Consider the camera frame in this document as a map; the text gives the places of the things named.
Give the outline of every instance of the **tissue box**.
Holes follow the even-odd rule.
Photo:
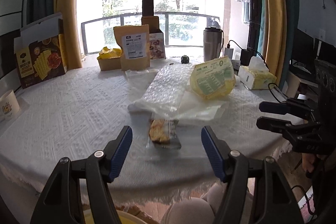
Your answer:
[[[267,90],[268,84],[274,83],[277,79],[270,72],[249,70],[248,66],[240,66],[238,76],[250,90]]]

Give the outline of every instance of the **brown packaging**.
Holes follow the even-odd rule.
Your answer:
[[[149,25],[117,26],[113,31],[117,44],[122,49],[121,70],[148,68],[150,66]]]
[[[144,16],[141,18],[142,25],[149,25],[149,40],[151,60],[166,59],[163,32],[160,30],[158,16]]]
[[[120,57],[98,59],[98,63],[101,71],[121,69]]]

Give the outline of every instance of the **person's knee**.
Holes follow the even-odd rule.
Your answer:
[[[211,224],[215,215],[211,206],[203,199],[192,198],[175,203],[169,208],[162,224]]]

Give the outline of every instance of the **wall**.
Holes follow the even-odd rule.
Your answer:
[[[22,11],[22,0],[0,0],[0,36],[12,32],[14,30],[21,28],[21,11]],[[23,13],[23,24],[26,22],[26,13]],[[2,63],[1,55],[0,55],[0,64],[1,66],[6,66],[6,64]],[[11,71],[7,75],[1,78],[0,74],[0,94],[4,93],[5,90],[14,89],[16,90],[20,86],[18,81],[18,75],[16,70]]]
[[[300,0],[298,29],[336,46],[336,4],[333,0]]]
[[[247,48],[248,35],[249,26],[242,22],[242,3],[231,0],[229,39],[237,42],[240,47]],[[233,58],[235,53],[240,54],[241,49],[237,45],[231,42],[230,46],[234,48]]]

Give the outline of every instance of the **monitor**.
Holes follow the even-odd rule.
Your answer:
[[[316,42],[319,45],[318,59],[336,65],[336,48],[320,39],[316,39]]]
[[[317,52],[314,50],[314,39],[303,31],[296,29],[294,32],[292,58],[303,63],[307,70],[314,70],[314,60]]]

